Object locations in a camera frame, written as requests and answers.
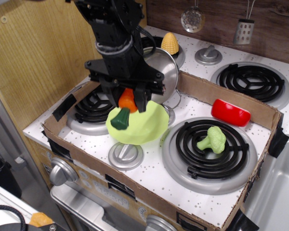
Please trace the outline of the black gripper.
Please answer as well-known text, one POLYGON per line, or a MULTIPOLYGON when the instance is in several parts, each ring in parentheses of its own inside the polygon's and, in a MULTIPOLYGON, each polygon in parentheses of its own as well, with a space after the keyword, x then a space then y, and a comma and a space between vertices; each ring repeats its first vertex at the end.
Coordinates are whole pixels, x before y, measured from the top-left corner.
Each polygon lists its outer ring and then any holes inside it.
POLYGON ((164 74, 145 62, 141 38, 128 38, 121 44, 95 43, 102 59, 85 62, 92 81, 99 82, 102 90, 115 107, 123 88, 133 89, 134 102, 139 113, 146 111, 151 94, 164 93, 164 74))

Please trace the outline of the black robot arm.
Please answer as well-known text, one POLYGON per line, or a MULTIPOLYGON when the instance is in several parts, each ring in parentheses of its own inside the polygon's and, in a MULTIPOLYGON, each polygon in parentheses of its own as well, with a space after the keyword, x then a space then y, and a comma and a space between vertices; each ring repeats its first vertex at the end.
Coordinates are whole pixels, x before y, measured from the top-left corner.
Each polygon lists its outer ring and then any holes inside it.
POLYGON ((74 4, 91 26, 102 56, 85 63, 91 80, 100 83, 116 107, 124 90, 131 89, 138 111, 145 112, 152 94, 163 94, 164 74, 145 62, 141 35, 150 35, 139 25, 145 17, 142 4, 133 0, 76 0, 74 4))

